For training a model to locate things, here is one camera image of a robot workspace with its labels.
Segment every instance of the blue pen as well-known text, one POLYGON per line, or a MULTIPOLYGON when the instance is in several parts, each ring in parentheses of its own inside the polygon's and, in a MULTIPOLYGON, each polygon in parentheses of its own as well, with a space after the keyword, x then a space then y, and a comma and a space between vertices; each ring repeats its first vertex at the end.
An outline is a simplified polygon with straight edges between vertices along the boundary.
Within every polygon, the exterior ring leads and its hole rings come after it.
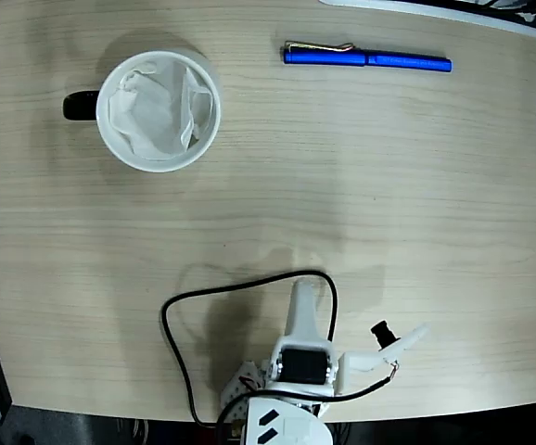
POLYGON ((417 54, 388 53, 357 48, 354 44, 326 46, 286 42, 283 61, 293 65, 339 65, 346 67, 390 67, 412 70, 451 72, 448 58, 417 54))

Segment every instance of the pen clip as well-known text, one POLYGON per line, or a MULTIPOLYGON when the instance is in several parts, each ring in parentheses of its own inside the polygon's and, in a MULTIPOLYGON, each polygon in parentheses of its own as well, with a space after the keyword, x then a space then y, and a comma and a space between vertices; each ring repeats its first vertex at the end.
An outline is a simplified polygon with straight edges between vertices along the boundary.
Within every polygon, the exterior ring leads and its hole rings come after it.
POLYGON ((354 44, 339 44, 338 46, 331 46, 328 44, 309 44, 306 42, 296 42, 293 40, 287 40, 285 42, 285 50, 291 51, 293 48, 298 49, 317 49, 321 51, 332 51, 335 53, 344 53, 345 51, 351 51, 356 49, 354 44))

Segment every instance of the floor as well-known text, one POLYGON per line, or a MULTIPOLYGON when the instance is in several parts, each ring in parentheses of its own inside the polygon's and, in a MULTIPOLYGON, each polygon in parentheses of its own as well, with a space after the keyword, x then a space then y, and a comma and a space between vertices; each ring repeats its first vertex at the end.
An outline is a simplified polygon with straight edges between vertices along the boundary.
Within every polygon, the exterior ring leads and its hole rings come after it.
MULTIPOLYGON (((329 424, 335 445, 486 445, 536 443, 536 404, 426 419, 329 424)), ((0 445, 206 445, 211 430, 178 422, 147 422, 13 406, 0 426, 0 445)))

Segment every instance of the black knob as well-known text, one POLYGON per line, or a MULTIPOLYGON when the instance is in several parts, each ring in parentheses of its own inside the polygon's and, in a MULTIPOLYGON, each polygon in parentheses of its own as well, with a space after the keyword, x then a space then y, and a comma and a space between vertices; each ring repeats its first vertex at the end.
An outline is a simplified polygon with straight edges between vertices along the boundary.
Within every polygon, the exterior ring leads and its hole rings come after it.
POLYGON ((394 336, 394 333, 391 332, 388 328, 386 321, 379 322, 371 328, 371 332, 377 338, 377 343, 381 346, 381 349, 384 349, 391 345, 398 338, 394 336))

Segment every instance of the wood grain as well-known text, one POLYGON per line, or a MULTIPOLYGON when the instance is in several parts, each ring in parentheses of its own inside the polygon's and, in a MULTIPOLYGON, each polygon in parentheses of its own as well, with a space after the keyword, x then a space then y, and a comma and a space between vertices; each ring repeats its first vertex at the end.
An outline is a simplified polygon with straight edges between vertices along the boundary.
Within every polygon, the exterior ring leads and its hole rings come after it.
MULTIPOLYGON (((536 401, 536 40, 313 0, 0 1, 0 355, 17 404, 189 419, 161 303, 307 266, 338 283, 339 351, 376 348, 381 319, 432 327, 393 385, 327 420, 536 401), (285 67, 286 39, 445 54, 455 72, 285 67), (192 166, 137 172, 62 118, 66 94, 175 46, 224 89, 192 166)), ((241 360, 267 356, 289 290, 172 312, 204 418, 241 360)), ((324 329, 328 311, 324 292, 324 329)))

